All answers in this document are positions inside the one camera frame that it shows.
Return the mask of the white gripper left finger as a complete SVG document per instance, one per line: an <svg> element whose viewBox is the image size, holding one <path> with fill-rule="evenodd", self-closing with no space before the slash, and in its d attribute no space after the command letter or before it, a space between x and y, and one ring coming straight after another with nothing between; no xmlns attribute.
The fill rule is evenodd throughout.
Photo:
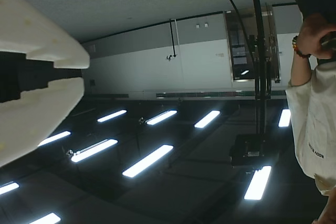
<svg viewBox="0 0 336 224"><path fill-rule="evenodd" d="M68 116L84 94L83 78L51 81L1 103L1 166L32 151Z"/></svg>

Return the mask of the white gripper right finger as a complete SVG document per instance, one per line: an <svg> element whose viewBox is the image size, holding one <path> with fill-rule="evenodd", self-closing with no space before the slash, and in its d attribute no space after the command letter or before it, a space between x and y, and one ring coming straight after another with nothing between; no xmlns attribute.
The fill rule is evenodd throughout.
<svg viewBox="0 0 336 224"><path fill-rule="evenodd" d="M1 51L51 61L55 68L90 65L82 45L25 0L1 0Z"/></svg>

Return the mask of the person's hand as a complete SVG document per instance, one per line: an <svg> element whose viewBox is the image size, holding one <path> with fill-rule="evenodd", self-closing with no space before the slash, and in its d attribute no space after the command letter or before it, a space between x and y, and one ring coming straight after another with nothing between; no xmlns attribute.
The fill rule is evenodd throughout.
<svg viewBox="0 0 336 224"><path fill-rule="evenodd" d="M335 24L328 23L320 14L308 16L302 23L297 38L297 48L303 55L314 55L318 59L331 59L332 50L323 49L320 43L322 37L335 31Z"/></svg>

